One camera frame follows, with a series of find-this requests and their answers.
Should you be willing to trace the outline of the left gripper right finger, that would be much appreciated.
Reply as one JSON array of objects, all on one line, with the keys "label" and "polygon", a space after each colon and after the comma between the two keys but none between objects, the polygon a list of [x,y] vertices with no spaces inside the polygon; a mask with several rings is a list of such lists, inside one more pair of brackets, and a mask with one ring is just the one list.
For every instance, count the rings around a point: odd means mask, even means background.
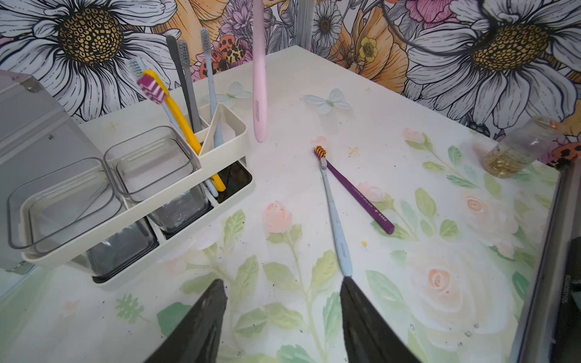
[{"label": "left gripper right finger", "polygon": [[343,340],[349,362],[417,362],[351,277],[340,289]]}]

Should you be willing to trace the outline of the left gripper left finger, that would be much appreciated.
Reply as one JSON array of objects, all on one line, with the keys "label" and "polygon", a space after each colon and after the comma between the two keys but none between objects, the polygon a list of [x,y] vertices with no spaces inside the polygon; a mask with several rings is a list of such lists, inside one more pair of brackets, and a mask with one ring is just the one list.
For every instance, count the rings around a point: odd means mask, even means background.
[{"label": "left gripper left finger", "polygon": [[148,362],[215,362],[227,305],[224,281],[214,280]]}]

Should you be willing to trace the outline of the purple toothbrush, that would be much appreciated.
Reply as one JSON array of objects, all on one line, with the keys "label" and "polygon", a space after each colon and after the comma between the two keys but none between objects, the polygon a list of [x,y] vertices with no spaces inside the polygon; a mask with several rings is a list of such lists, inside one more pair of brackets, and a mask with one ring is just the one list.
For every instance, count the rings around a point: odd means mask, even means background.
[{"label": "purple toothbrush", "polygon": [[314,148],[314,154],[320,161],[323,161],[337,181],[339,181],[339,183],[342,184],[342,186],[356,199],[374,221],[378,223],[383,231],[385,231],[387,235],[392,235],[396,229],[395,225],[367,197],[365,197],[355,185],[353,185],[330,162],[327,161],[326,150],[321,145],[316,145]]}]

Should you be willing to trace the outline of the yellow toothbrush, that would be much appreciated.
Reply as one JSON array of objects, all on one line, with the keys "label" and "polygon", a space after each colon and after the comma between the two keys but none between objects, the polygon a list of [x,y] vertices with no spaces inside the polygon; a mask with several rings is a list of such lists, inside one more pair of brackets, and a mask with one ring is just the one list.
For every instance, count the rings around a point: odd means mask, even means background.
[{"label": "yellow toothbrush", "polygon": [[184,114],[172,99],[168,89],[161,82],[158,75],[152,70],[138,70],[137,85],[150,101],[161,105],[166,113],[169,114],[169,117],[176,121],[188,145],[197,155],[200,155],[201,143],[198,141],[192,127],[188,124]]}]

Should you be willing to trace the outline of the black toothbrush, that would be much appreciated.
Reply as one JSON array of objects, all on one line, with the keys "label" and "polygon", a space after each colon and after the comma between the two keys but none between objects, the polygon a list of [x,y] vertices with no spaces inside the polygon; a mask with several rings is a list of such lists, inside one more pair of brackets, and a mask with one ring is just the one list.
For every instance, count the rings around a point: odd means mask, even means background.
[{"label": "black toothbrush", "polygon": [[175,38],[174,36],[166,36],[166,44],[167,44],[167,47],[169,49],[169,53],[170,53],[170,56],[172,58],[172,61],[176,67],[176,71],[177,71],[178,78],[179,78],[179,84],[182,88],[182,93],[183,93],[184,99],[185,99],[185,91],[182,87],[183,82],[185,81],[185,77],[184,77],[184,74],[182,72],[182,65],[181,65],[181,62],[179,59],[179,52],[178,52],[178,47],[177,47],[178,40],[179,39]]}]

